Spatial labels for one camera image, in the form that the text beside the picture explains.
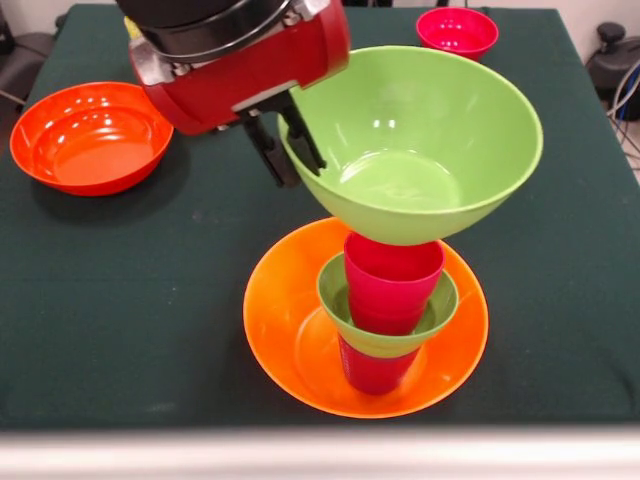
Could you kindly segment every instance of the red bowl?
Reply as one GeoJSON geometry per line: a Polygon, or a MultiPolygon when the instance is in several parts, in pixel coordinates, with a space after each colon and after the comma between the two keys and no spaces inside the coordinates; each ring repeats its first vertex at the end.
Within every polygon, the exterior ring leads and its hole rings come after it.
{"type": "Polygon", "coordinates": [[[173,126],[141,87],[99,82],[40,100],[11,133],[13,159],[27,175],[66,193],[110,195],[146,178],[173,126]]]}
{"type": "Polygon", "coordinates": [[[422,46],[479,60],[498,41],[498,26],[469,8],[442,7],[420,16],[416,30],[422,46]]]}

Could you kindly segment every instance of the orange plate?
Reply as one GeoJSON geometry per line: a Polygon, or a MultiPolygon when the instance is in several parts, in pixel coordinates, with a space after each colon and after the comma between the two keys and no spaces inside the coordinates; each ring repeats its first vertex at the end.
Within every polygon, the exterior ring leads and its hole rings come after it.
{"type": "Polygon", "coordinates": [[[340,363],[338,334],[320,307],[316,279],[342,251],[349,230],[329,218],[290,233],[260,260],[244,298],[244,328],[267,374],[298,400],[354,418],[386,418],[426,408],[456,390],[478,364],[489,331],[478,280],[449,246],[445,269],[460,294],[454,318],[429,340],[402,385],[380,397],[351,387],[340,363]]]}
{"type": "Polygon", "coordinates": [[[74,195],[110,195],[158,165],[173,126],[137,85],[76,85],[40,100],[11,134],[13,159],[31,177],[74,195]]]}

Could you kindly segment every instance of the plastic cup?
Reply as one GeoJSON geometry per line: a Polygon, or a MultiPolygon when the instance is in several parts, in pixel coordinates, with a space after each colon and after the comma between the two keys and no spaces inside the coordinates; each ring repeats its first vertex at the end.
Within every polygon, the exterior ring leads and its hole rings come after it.
{"type": "Polygon", "coordinates": [[[340,253],[322,267],[318,275],[318,296],[340,336],[359,352],[376,358],[401,357],[420,348],[447,328],[459,304],[458,289],[445,269],[415,330],[410,335],[379,335],[353,324],[348,290],[344,253],[340,253]]]}
{"type": "Polygon", "coordinates": [[[414,350],[396,358],[365,355],[339,337],[342,368],[353,388],[369,395],[384,395],[395,390],[418,353],[414,350]]]}
{"type": "Polygon", "coordinates": [[[351,233],[344,253],[355,326],[381,335],[413,332],[444,268],[440,243],[386,245],[351,233]]]}

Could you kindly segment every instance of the red cup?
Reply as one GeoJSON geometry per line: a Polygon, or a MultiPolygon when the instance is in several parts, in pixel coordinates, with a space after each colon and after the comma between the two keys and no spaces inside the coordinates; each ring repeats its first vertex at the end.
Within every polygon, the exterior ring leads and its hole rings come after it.
{"type": "Polygon", "coordinates": [[[424,13],[416,23],[422,46],[478,61],[498,41],[498,26],[470,8],[444,7],[424,13]]]}
{"type": "Polygon", "coordinates": [[[342,368],[347,380],[353,388],[369,395],[384,395],[395,390],[420,350],[402,357],[376,358],[359,352],[342,337],[339,340],[342,368]]]}
{"type": "Polygon", "coordinates": [[[344,254],[356,327],[381,335],[409,335],[442,273],[440,243],[386,245],[351,233],[344,254]]]}

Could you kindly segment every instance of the green fabric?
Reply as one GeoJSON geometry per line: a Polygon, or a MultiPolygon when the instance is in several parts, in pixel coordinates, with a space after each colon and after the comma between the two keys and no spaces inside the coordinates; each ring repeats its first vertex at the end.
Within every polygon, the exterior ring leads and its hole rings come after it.
{"type": "MultiPolygon", "coordinates": [[[[545,152],[509,201],[450,238],[489,303],[477,371],[440,404],[390,422],[636,420],[640,190],[557,12],[489,13],[502,34],[485,63],[532,101],[545,152]]],[[[419,14],[349,11],[353,44],[417,45],[419,14]]],[[[133,81],[126,44],[115,7],[74,7],[31,101],[133,81]]],[[[57,193],[5,155],[0,427],[353,422],[281,391],[242,327],[261,255],[324,215],[306,189],[273,186],[240,130],[176,136],[148,181],[113,198],[57,193]]]]}

